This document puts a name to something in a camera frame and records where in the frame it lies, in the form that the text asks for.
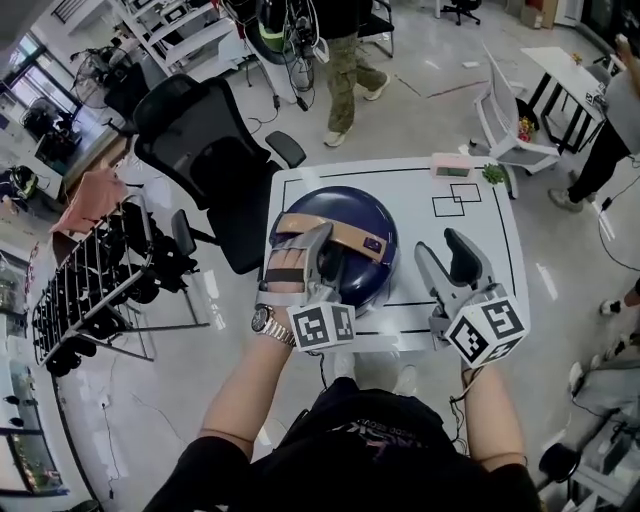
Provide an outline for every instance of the helmet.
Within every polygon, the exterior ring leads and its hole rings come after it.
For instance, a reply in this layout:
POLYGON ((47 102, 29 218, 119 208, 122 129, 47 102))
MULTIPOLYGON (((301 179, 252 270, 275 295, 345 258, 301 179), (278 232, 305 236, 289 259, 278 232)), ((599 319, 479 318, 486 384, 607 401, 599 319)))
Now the helmet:
POLYGON ((362 314, 389 283, 400 259, 396 225, 384 205, 371 194, 352 187, 326 187, 306 194, 281 213, 269 241, 275 246, 300 233, 300 226, 307 226, 306 232, 323 222, 333 224, 325 244, 333 247, 325 249, 339 246, 342 253, 343 269, 337 290, 342 303, 354 306, 356 313, 362 314))
POLYGON ((284 50, 285 0, 258 1, 258 28, 264 43, 274 52, 284 50))
POLYGON ((38 176, 25 165, 9 169, 9 178, 18 197, 24 200, 33 195, 38 185, 38 176))

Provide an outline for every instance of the wristwatch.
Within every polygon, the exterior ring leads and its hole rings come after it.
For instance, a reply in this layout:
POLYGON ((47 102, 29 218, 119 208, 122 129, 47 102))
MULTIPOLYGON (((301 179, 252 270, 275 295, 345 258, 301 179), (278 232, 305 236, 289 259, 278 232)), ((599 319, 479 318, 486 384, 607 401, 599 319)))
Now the wristwatch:
POLYGON ((256 305, 256 312, 251 319, 251 329, 258 334, 271 336, 289 347, 296 346, 293 332, 279 324, 273 317, 273 308, 265 304, 256 305))

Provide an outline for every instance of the green plant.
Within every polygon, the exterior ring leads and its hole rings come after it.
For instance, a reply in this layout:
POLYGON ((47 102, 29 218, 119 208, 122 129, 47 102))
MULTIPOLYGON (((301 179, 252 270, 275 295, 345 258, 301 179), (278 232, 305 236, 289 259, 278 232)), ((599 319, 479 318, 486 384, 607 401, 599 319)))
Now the green plant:
POLYGON ((485 165, 482 175, 484 176, 484 179, 492 185, 503 183, 506 177, 506 173, 502 166, 494 164, 485 165))

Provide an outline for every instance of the sneaker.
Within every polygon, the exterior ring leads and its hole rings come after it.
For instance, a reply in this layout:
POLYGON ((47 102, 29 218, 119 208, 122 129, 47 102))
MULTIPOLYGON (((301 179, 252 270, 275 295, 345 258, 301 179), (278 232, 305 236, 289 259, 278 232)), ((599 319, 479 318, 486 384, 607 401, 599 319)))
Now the sneaker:
POLYGON ((413 365, 405 366, 398 374, 392 393, 400 396, 416 396, 418 371, 413 365))
POLYGON ((591 358, 591 363, 589 363, 589 370, 591 371, 597 370, 598 368, 600 368, 601 364, 602 364, 602 356, 593 356, 591 358))
POLYGON ((579 203, 572 202, 571 199, 569 199, 569 192, 567 190, 550 188, 548 194, 551 202, 563 210, 567 210, 572 213, 580 213, 584 207, 582 201, 579 203))
POLYGON ((344 142, 344 138, 346 136, 346 133, 327 132, 327 134, 324 136, 324 143, 330 148, 337 148, 344 142))
POLYGON ((584 372, 580 363, 573 363, 571 370, 569 370, 569 393, 572 397, 575 397, 582 387, 584 381, 584 372))
POLYGON ((604 353, 604 360, 611 361, 611 359, 614 359, 629 345, 631 345, 631 337, 627 336, 626 334, 621 334, 620 336, 618 336, 618 339, 614 341, 604 353))
POLYGON ((378 87, 375 91, 366 91, 364 93, 365 100, 376 101, 380 96, 382 96, 382 93, 384 92, 384 90, 391 83, 391 77, 386 73, 384 74, 384 76, 386 76, 387 79, 384 81, 384 83, 380 87, 378 87))
POLYGON ((605 300, 600 304, 600 314, 602 316, 613 316, 620 313, 621 305, 619 300, 605 300))
POLYGON ((348 377, 356 380, 356 356, 353 352, 336 352, 333 374, 336 379, 348 377))

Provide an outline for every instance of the camouflage pants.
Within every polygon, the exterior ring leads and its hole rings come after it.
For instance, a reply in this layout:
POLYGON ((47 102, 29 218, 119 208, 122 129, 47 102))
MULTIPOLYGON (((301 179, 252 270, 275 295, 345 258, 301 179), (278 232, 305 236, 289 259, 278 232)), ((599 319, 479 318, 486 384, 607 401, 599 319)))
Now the camouflage pants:
POLYGON ((346 133, 353 124, 355 99, 353 88, 356 83, 375 91, 384 85, 386 75, 372 68, 367 61, 356 55, 358 37, 330 39, 329 62, 327 63, 327 81, 331 93, 331 114, 329 131, 346 133))

